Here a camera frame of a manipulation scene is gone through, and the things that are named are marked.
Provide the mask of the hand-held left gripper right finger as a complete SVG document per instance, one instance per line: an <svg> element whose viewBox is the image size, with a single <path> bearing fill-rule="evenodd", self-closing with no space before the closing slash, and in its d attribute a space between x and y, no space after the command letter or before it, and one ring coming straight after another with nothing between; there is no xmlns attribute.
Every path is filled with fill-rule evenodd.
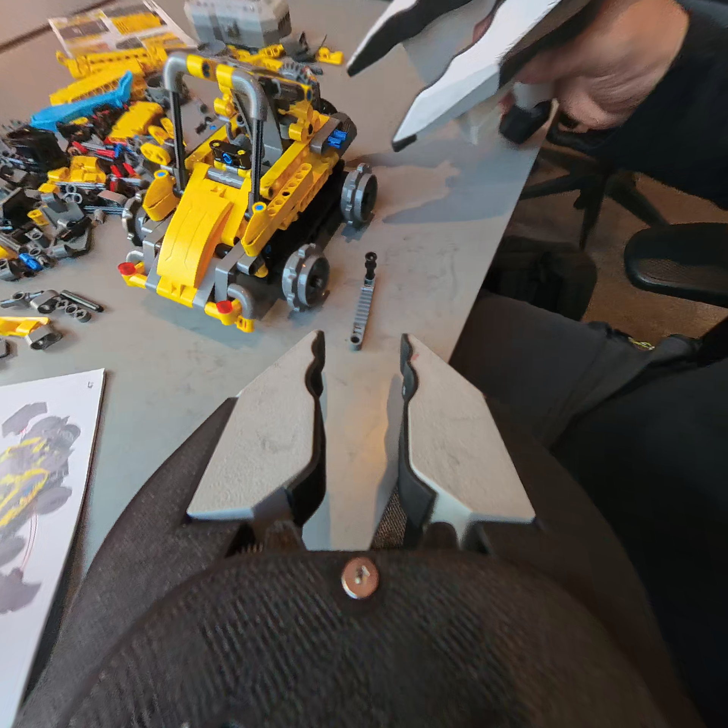
<svg viewBox="0 0 728 728"><path fill-rule="evenodd" d="M415 336L400 342L398 497L411 527L451 527L460 547L484 523L529 526L535 509L484 394Z"/></svg>

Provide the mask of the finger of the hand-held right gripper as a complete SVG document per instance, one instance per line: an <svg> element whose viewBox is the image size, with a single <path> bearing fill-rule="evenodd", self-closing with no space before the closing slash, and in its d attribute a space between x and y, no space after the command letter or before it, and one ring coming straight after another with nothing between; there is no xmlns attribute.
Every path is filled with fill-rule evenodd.
<svg viewBox="0 0 728 728"><path fill-rule="evenodd" d="M415 96L392 139L398 151L412 138L426 135L496 96L505 85L501 79L505 62L519 43L526 47L550 32L549 15L556 11L556 24L565 21L566 2L506 1L492 14L486 32L458 52L441 75Z"/></svg>
<svg viewBox="0 0 728 728"><path fill-rule="evenodd" d="M351 55L347 73L353 77L403 45L420 77L441 77L453 59L456 67L476 69L495 64L492 40L473 41L474 27L491 17L498 2L392 2L369 29Z"/></svg>

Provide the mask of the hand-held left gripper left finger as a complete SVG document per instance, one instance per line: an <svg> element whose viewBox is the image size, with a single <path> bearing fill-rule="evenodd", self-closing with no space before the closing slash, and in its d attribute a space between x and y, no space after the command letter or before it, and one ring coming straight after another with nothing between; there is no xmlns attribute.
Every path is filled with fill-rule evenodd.
<svg viewBox="0 0 728 728"><path fill-rule="evenodd" d="M261 537L302 528L325 496L325 335L307 334L237 396L187 506L197 521L239 521Z"/></svg>

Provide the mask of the grey toothed rack piece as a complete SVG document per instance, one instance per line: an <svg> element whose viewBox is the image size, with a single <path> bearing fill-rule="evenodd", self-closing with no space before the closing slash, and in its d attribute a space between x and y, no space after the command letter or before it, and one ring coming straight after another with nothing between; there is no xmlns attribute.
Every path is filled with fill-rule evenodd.
<svg viewBox="0 0 728 728"><path fill-rule="evenodd" d="M359 351L362 348L366 326L369 321L375 283L375 278L365 278L359 291L358 303L350 335L350 348L353 351Z"/></svg>

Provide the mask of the grey desk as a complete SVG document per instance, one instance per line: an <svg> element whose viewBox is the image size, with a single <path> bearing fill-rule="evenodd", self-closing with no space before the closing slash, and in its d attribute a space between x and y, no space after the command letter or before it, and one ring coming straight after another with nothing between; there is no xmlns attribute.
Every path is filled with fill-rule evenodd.
<svg viewBox="0 0 728 728"><path fill-rule="evenodd" d="M371 224L330 239L330 294L320 308L293 314L278 301L247 334L127 287L116 267L130 246L117 219L96 228L88 255L18 286L2 283L2 296L67 288L105 307L90 323L61 317L59 343L40 352L20 344L2 363L3 385L107 371L77 570L88 568L160 464L227 397L315 329L324 331L326 346L327 492L304 541L314 550L369 546L397 477L401 334L450 358L536 149L514 149L496 130L472 146L451 124L393 153L392 134L421 88L402 48L354 78L325 68L321 86L357 124L348 158L372 164L379 190ZM353 351L370 251L378 256L375 290L362 348Z"/></svg>

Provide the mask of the black office chair base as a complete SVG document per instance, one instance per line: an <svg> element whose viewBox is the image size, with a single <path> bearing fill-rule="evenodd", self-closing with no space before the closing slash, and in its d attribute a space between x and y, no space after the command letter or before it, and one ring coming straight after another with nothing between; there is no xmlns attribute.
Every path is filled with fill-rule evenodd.
<svg viewBox="0 0 728 728"><path fill-rule="evenodd" d="M606 198L613 200L648 226L667 226L668 220L638 190L635 174L616 168L611 162L592 158L587 153L583 138L583 134L574 134L554 122L537 161L551 162L566 170L566 174L525 186L520 200L577 192L573 206L583 213L579 234L580 250L586 249Z"/></svg>

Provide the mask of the person's clothed body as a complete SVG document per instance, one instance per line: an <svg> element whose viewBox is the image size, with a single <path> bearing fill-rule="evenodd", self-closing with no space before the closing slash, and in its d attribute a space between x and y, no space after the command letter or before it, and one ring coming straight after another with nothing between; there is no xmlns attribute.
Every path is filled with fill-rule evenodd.
<svg viewBox="0 0 728 728"><path fill-rule="evenodd" d="M450 365L548 447L622 542L707 726L727 715L726 320L640 347L488 294Z"/></svg>

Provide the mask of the grey toy motor block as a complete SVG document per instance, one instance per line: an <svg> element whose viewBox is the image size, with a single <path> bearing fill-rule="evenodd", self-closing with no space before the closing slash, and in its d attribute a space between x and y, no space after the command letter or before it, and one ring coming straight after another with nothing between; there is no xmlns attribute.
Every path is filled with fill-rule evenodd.
<svg viewBox="0 0 728 728"><path fill-rule="evenodd" d="M292 32L286 1L186 1L184 11L203 44L259 49Z"/></svg>

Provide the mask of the black bag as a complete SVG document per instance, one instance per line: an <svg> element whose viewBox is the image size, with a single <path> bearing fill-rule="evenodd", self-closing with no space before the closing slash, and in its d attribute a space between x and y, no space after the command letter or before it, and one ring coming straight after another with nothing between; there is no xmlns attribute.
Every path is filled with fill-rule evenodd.
<svg viewBox="0 0 728 728"><path fill-rule="evenodd" d="M499 243L481 290L580 321L597 276L594 261L568 242L508 235Z"/></svg>

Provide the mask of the white instruction booklet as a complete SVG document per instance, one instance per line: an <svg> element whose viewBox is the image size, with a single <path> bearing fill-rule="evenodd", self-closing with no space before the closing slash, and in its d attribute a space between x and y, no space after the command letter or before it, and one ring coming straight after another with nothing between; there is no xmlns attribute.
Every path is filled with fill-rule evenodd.
<svg viewBox="0 0 728 728"><path fill-rule="evenodd" d="M104 369L2 387L1 725L24 697L85 499Z"/></svg>

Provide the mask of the black mesh office chair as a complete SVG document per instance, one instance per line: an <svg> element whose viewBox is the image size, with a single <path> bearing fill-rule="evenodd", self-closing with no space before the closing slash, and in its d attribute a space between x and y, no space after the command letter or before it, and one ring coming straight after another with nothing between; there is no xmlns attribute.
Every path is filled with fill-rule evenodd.
<svg viewBox="0 0 728 728"><path fill-rule="evenodd" d="M630 283L646 292L727 308L727 224L652 226L623 253Z"/></svg>

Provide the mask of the yellow curved toy piece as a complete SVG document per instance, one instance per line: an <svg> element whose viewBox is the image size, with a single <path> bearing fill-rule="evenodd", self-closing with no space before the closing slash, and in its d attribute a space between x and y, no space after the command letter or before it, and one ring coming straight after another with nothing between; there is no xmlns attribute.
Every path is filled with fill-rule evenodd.
<svg viewBox="0 0 728 728"><path fill-rule="evenodd" d="M1 337L23 338L49 323L50 318L43 316L1 316Z"/></svg>

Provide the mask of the yellow and black leaflet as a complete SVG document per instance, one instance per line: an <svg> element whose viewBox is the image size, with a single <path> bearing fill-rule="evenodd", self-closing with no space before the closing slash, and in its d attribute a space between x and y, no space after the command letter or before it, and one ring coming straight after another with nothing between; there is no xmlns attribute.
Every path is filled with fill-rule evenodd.
<svg viewBox="0 0 728 728"><path fill-rule="evenodd" d="M96 52L193 48L196 40L156 2L119 2L48 21L72 58Z"/></svg>

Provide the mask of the pile of toy building pieces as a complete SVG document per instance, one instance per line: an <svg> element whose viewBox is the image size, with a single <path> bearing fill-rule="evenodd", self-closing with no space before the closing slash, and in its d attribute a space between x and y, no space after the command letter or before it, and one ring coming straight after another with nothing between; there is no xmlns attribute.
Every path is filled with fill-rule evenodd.
<svg viewBox="0 0 728 728"><path fill-rule="evenodd" d="M261 66L265 59L289 58L282 52L249 55L230 47L192 53L197 52ZM171 54L158 52L165 62ZM58 124L56 132L26 124L2 136L3 281L29 278L60 259L84 254L92 219L113 213L122 217L129 201L150 185L156 162L173 158L164 67L160 61L140 60L109 66L100 83L94 76L82 81L88 90L108 92L125 71L132 71L132 94L123 108L100 106L93 116Z"/></svg>

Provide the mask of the blue toy panel piece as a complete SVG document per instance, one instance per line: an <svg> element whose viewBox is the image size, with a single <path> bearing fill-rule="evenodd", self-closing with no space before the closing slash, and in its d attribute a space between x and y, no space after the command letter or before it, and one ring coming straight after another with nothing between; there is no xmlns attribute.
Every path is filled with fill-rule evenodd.
<svg viewBox="0 0 728 728"><path fill-rule="evenodd" d="M58 124L65 124L82 116L93 116L95 109L100 106L123 108L130 100L133 81L132 71L125 71L116 80L114 89L75 102L50 105L32 115L30 126L39 130L56 132Z"/></svg>

